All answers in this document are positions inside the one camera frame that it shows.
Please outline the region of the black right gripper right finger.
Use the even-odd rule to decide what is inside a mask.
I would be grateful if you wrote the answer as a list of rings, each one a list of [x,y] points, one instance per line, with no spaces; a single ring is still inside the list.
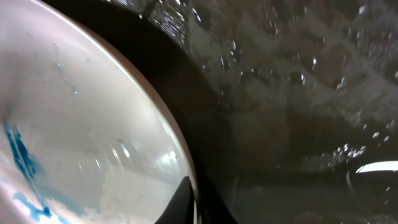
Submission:
[[[203,224],[238,224],[208,179],[200,182],[200,200]]]

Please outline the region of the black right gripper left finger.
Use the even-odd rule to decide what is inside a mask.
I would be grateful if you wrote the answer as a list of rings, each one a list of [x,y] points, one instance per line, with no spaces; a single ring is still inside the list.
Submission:
[[[186,176],[155,224],[193,224],[194,201],[192,185]]]

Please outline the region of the white plate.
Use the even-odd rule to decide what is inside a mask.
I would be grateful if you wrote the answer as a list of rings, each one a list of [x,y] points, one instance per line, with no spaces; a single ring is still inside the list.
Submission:
[[[155,223],[188,176],[161,97],[112,45],[42,1],[1,2],[1,222]]]

